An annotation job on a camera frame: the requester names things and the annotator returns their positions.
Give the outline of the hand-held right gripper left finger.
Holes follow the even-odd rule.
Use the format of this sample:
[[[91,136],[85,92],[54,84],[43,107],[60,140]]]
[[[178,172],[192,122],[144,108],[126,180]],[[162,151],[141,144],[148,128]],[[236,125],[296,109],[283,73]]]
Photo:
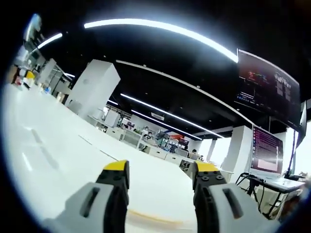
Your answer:
[[[129,204],[129,161],[107,164],[65,202],[64,210],[44,221],[49,233],[123,233]]]

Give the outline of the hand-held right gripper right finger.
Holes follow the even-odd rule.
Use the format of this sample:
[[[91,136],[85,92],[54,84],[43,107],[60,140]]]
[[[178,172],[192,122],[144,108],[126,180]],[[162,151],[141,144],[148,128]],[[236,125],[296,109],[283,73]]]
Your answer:
[[[213,164],[194,162],[192,188],[199,233],[275,233],[279,228],[278,221],[265,218],[255,201],[227,183]]]

